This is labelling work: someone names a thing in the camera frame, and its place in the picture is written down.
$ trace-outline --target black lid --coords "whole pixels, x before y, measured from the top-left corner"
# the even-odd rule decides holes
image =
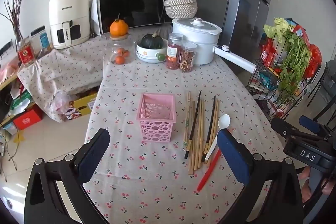
[[[31,35],[31,36],[34,36],[34,35],[36,35],[37,33],[39,33],[40,31],[43,31],[44,29],[45,29],[44,25],[41,26],[41,27],[38,27],[37,29],[35,29],[34,31],[32,31],[32,32],[30,33],[30,35]]]

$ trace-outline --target black chopstick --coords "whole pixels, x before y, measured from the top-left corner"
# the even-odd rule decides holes
[[[215,107],[216,107],[216,96],[213,98],[213,105],[212,105],[212,112],[211,112],[211,119],[210,119],[209,131],[208,131],[208,136],[207,136],[207,142],[206,142],[205,147],[204,147],[204,152],[203,152],[203,156],[202,156],[201,161],[205,161],[205,157],[207,155],[207,150],[208,150],[208,147],[209,147],[209,141],[210,141],[210,136],[211,136],[213,116],[215,114]]]
[[[187,144],[187,151],[185,152],[185,155],[184,155],[185,159],[188,158],[189,151],[190,151],[190,148],[191,148],[191,142],[192,142],[193,136],[194,136],[194,130],[195,130],[195,124],[196,124],[196,120],[197,120],[197,112],[198,112],[198,107],[199,107],[199,104],[200,104],[200,99],[201,99],[201,92],[199,92],[199,95],[198,95],[197,107],[196,107],[196,110],[195,110],[195,115],[194,115],[194,120],[193,120],[193,126],[192,126],[191,131],[190,131],[189,141],[188,141],[188,144]]]

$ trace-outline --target pink plastic basket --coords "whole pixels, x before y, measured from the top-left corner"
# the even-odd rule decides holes
[[[141,134],[148,142],[169,142],[176,123],[175,96],[172,94],[142,93],[136,120]]]

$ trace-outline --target blue gripper pad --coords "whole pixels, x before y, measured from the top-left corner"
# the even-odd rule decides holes
[[[318,134],[320,132],[320,124],[318,122],[313,121],[312,119],[309,119],[306,116],[301,116],[299,118],[299,123],[303,127],[307,128],[311,132]]]
[[[78,150],[74,165],[77,168],[80,185],[90,181],[109,144],[110,134],[106,129],[101,128],[89,143]]]
[[[253,167],[252,154],[225,128],[218,132],[217,144],[236,179],[247,185]]]

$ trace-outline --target microwave oven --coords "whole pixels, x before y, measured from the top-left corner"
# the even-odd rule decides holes
[[[166,0],[93,0],[91,25],[96,34],[110,31],[110,25],[118,18],[129,28],[171,22],[163,3]]]

